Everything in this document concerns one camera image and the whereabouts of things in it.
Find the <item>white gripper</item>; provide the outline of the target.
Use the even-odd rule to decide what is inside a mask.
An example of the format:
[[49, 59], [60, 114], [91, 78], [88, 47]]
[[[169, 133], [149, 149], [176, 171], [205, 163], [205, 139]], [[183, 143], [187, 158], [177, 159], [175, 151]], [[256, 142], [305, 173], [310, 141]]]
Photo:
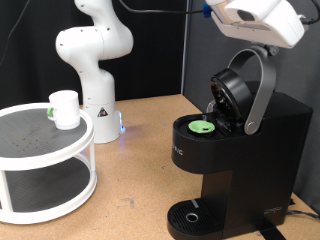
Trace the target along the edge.
[[293, 48], [305, 32], [288, 1], [211, 1], [210, 9], [225, 36], [266, 44], [269, 56], [276, 56], [278, 47]]

